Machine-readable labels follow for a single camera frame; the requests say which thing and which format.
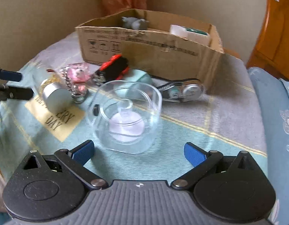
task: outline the red and black toy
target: red and black toy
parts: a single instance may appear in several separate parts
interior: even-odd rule
[[[129,70],[128,60],[121,54],[114,55],[108,62],[102,64],[102,66],[94,73],[93,81],[96,85],[102,85],[103,83],[120,80],[124,74]]]

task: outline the glass jar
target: glass jar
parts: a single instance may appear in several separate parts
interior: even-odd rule
[[[69,88],[51,66],[38,64],[32,78],[36,92],[50,112],[57,114],[73,102]]]
[[[105,148],[138,154],[154,142],[161,104],[154,86],[115,80],[99,87],[87,117]]]

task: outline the gray gripper base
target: gray gripper base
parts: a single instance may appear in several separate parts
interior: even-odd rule
[[[114,181],[105,190],[91,191],[71,214],[48,222],[13,219],[7,225],[223,225],[196,207],[186,191],[165,181]],[[247,225],[269,225],[261,220]]]

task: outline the wooden cabinet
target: wooden cabinet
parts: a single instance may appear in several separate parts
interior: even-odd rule
[[[289,0],[267,0],[267,11],[247,67],[289,79]]]

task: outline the floral pattern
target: floral pattern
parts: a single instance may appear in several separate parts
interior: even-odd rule
[[[280,111],[280,115],[284,120],[283,129],[285,133],[289,134],[289,110],[286,110],[285,112]]]

